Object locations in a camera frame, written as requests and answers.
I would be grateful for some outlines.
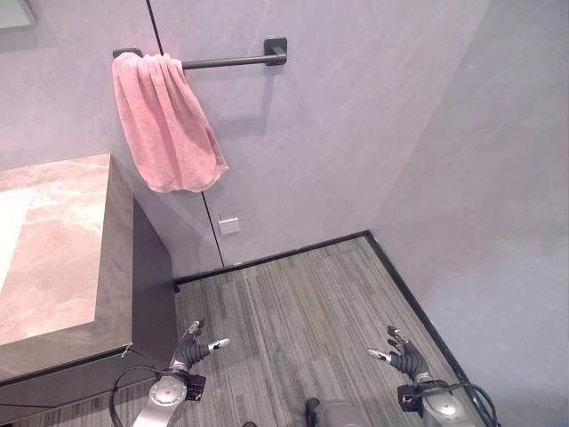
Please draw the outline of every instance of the black baseboard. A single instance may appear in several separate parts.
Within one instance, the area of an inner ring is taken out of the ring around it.
[[[441,353],[443,353],[443,356],[445,357],[446,363],[449,364],[449,366],[453,370],[454,374],[459,379],[459,382],[460,383],[469,383],[469,378],[467,377],[466,373],[464,372],[464,369],[462,369],[458,360],[456,359],[456,357],[453,355],[451,350],[446,345],[445,340],[443,340],[443,337],[435,329],[435,326],[430,321],[429,317],[427,316],[427,313],[425,313],[425,310],[421,307],[421,305],[419,304],[417,299],[414,297],[414,295],[412,294],[412,292],[409,289],[409,287],[407,286],[407,284],[404,282],[401,275],[397,272],[397,270],[393,266],[393,263],[391,263],[391,260],[388,258],[388,256],[385,254],[385,252],[383,252],[383,249],[381,249],[380,244],[377,242],[377,240],[375,240],[375,237],[373,236],[373,234],[370,230],[365,230],[365,231],[360,231],[358,233],[349,234],[349,235],[341,237],[341,238],[333,238],[331,240],[326,240],[325,242],[318,243],[315,245],[304,246],[302,248],[295,249],[292,251],[282,252],[281,254],[275,254],[275,255],[267,256],[265,258],[260,258],[258,260],[254,260],[254,261],[250,261],[250,262],[244,262],[244,263],[238,264],[238,265],[228,266],[228,267],[225,267],[223,269],[217,269],[217,270],[207,271],[205,273],[199,273],[199,274],[186,276],[186,277],[182,277],[182,278],[176,278],[174,280],[174,284],[176,286],[183,285],[183,284],[194,282],[196,280],[200,280],[202,278],[210,278],[212,276],[217,276],[219,274],[228,273],[230,271],[247,269],[249,267],[254,267],[255,265],[260,265],[260,264],[263,264],[265,262],[276,261],[276,260],[280,260],[282,258],[286,258],[288,256],[292,256],[292,255],[296,255],[296,254],[302,254],[304,252],[312,251],[314,249],[320,249],[322,247],[326,247],[326,246],[330,246],[330,245],[336,245],[340,242],[345,242],[345,241],[351,240],[353,238],[365,238],[367,243],[372,247],[372,250],[375,252],[377,257],[380,259],[381,263],[385,267],[385,270],[387,270],[387,272],[389,273],[389,275],[391,276],[391,278],[395,282],[397,288],[399,289],[399,291],[401,292],[401,294],[403,295],[403,297],[405,298],[407,303],[409,303],[409,305],[411,306],[414,313],[417,315],[417,317],[419,318],[419,320],[421,321],[421,323],[423,324],[425,329],[427,329],[427,332],[429,333],[430,337],[432,338],[432,340],[437,345],[438,349],[441,351]],[[472,404],[474,405],[474,408],[477,410],[481,419],[485,422],[485,424],[488,427],[492,427],[491,416],[488,414],[488,411],[486,410],[485,406],[482,404],[482,401],[481,401],[480,397],[478,396],[478,394],[471,389],[464,389],[464,390],[468,394],[470,400],[472,401]]]
[[[303,252],[313,251],[314,249],[320,249],[321,247],[336,245],[340,242],[345,242],[346,240],[351,240],[352,238],[362,238],[365,237],[367,234],[371,234],[369,230],[367,231],[360,231],[358,233],[349,234],[342,238],[333,238],[331,240],[326,240],[322,243],[317,243],[315,245],[304,246],[299,249],[294,249],[292,251],[282,252],[281,254],[275,254],[271,256],[266,256],[264,258],[260,258],[258,260],[243,262],[242,264],[237,265],[229,265],[228,267],[224,267],[222,269],[216,269],[211,271],[206,271],[205,273],[197,273],[190,276],[184,276],[181,278],[175,278],[174,284],[176,286],[184,285],[186,283],[194,282],[196,280],[200,280],[202,278],[210,278],[211,276],[217,276],[218,274],[229,273],[231,271],[243,270],[248,269],[249,267],[254,267],[255,265],[264,264],[265,262],[271,262],[280,260],[282,258],[286,258],[287,256],[292,256],[296,254],[302,254]]]

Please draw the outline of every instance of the black cable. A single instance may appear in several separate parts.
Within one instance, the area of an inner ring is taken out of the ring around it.
[[[152,11],[150,0],[146,0],[146,6],[148,7],[148,13],[150,14],[150,20],[152,21],[152,28],[154,29],[154,36],[156,37],[156,42],[158,43],[158,50],[160,51],[161,55],[164,55],[164,49],[162,49],[162,42],[160,42],[158,27],[156,26],[156,20],[154,19],[154,12]]]
[[[121,372],[116,377],[115,382],[113,383],[113,390],[111,390],[110,395],[108,396],[108,414],[110,415],[110,421],[113,423],[115,427],[123,427],[123,423],[121,423],[121,420],[118,417],[115,408],[115,393],[118,390],[118,382],[125,374],[127,374],[130,371],[133,371],[134,369],[146,369],[148,371],[154,372],[156,377],[158,376],[158,374],[167,374],[168,372],[164,371],[163,369],[156,369],[154,367],[145,367],[143,365],[137,365],[134,367],[127,367],[123,372]]]
[[[215,239],[215,245],[217,246],[217,252],[220,255],[221,267],[225,268],[225,262],[223,262],[223,256],[221,255],[220,242],[217,240],[217,234],[215,234],[215,228],[213,227],[212,215],[210,214],[210,208],[207,205],[207,201],[205,200],[205,194],[203,191],[202,191],[202,199],[204,200],[205,213],[207,214],[207,218],[210,220],[210,226],[212,227],[212,233],[213,233],[213,238]]]
[[[501,424],[498,423],[498,416],[496,414],[496,406],[492,402],[490,395],[482,387],[480,387],[479,385],[473,384],[473,383],[456,383],[456,384],[449,385],[447,387],[443,387],[441,389],[436,389],[433,391],[424,391],[423,393],[414,395],[412,397],[412,400],[420,399],[420,398],[426,398],[428,396],[434,396],[436,394],[445,393],[447,391],[451,392],[453,390],[461,389],[461,388],[463,388],[463,389],[474,389],[474,390],[478,391],[482,395],[482,397],[485,399],[485,401],[488,403],[488,406],[490,407],[490,410],[492,411],[492,427],[501,427]]]

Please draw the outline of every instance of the marble countertop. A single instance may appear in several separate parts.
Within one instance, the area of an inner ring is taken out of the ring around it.
[[[132,193],[110,155],[0,172],[0,381],[131,341]]]

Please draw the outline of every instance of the wall outlet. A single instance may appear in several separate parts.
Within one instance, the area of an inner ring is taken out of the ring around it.
[[[218,223],[220,225],[220,232],[222,236],[237,233],[241,230],[239,227],[239,218],[235,215],[220,215]]]

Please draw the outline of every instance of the floor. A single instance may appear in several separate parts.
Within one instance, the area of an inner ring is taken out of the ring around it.
[[[420,418],[397,404],[404,377],[365,351],[387,349],[389,324],[413,338],[437,378],[456,381],[364,238],[184,285],[176,303],[180,331],[205,318],[202,341],[232,340],[195,367],[207,376],[204,397],[187,404],[179,426],[303,426],[312,396],[353,402],[374,426],[419,426]],[[125,426],[148,388],[121,391]],[[17,425],[108,426],[106,403],[90,399]]]

